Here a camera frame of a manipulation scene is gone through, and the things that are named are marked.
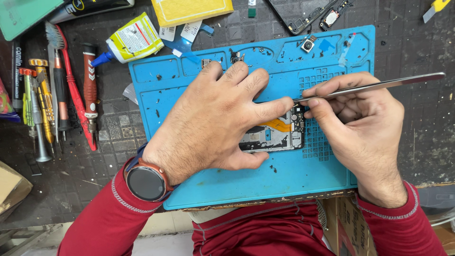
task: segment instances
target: shirt sleeve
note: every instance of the shirt sleeve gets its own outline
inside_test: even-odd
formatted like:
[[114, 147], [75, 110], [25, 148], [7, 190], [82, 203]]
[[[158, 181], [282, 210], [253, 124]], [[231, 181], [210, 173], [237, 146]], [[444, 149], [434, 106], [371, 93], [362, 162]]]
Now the shirt sleeve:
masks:
[[76, 218], [60, 243], [58, 256], [131, 255], [134, 240], [163, 201], [136, 198], [123, 178], [124, 168]]
[[408, 201], [396, 209], [381, 208], [357, 196], [357, 207], [368, 223], [378, 255], [447, 255], [419, 206], [417, 189], [406, 181], [404, 186]]

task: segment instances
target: yellow utility knife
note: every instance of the yellow utility knife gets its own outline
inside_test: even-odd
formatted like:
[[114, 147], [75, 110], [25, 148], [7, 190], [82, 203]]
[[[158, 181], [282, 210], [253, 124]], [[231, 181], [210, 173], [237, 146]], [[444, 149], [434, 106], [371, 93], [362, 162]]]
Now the yellow utility knife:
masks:
[[450, 0], [436, 0], [431, 4], [431, 8], [424, 14], [424, 22], [427, 23], [435, 13], [441, 11]]

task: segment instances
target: camera lens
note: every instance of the camera lens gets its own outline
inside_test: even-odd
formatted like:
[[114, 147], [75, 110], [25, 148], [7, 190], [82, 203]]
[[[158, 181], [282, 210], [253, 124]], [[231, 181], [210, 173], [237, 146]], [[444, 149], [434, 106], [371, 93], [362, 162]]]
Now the camera lens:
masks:
[[312, 45], [311, 42], [306, 42], [303, 47], [305, 48], [305, 50], [309, 50], [311, 49], [311, 45]]

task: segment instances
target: metal tweezers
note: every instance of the metal tweezers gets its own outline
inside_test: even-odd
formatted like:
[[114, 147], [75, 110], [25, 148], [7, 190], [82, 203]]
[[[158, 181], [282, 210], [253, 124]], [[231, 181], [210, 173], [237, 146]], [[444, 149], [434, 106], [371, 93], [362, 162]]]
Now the metal tweezers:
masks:
[[341, 95], [346, 95], [346, 94], [369, 92], [369, 91], [373, 91], [373, 90], [378, 90], [378, 89], [388, 88], [388, 87], [395, 87], [395, 86], [400, 86], [400, 85], [404, 85], [404, 84], [412, 84], [412, 83], [418, 83], [418, 82], [427, 82], [427, 81], [432, 81], [432, 80], [438, 80], [438, 79], [442, 79], [444, 77], [445, 77], [445, 73], [439, 72], [439, 73], [432, 73], [432, 74], [420, 75], [420, 76], [415, 76], [415, 77], [399, 78], [399, 79], [394, 79], [394, 80], [389, 80], [389, 81], [384, 81], [384, 82], [377, 82], [377, 83], [371, 83], [371, 84], [366, 84], [366, 85], [357, 86], [357, 87], [345, 88], [345, 89], [337, 90], [326, 96], [312, 95], [312, 96], [306, 97], [306, 98], [294, 99], [294, 102], [308, 101], [309, 99], [316, 98], [316, 97], [333, 98], [336, 96], [341, 96]]

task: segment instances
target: blue cap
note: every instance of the blue cap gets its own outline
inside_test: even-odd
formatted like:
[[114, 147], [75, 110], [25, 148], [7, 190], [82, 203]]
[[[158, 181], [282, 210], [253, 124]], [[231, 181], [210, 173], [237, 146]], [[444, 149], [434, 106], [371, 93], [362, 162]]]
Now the blue cap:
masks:
[[104, 52], [99, 55], [96, 59], [91, 62], [93, 67], [97, 67], [103, 63], [110, 62], [114, 58], [114, 53], [109, 49], [108, 52]]

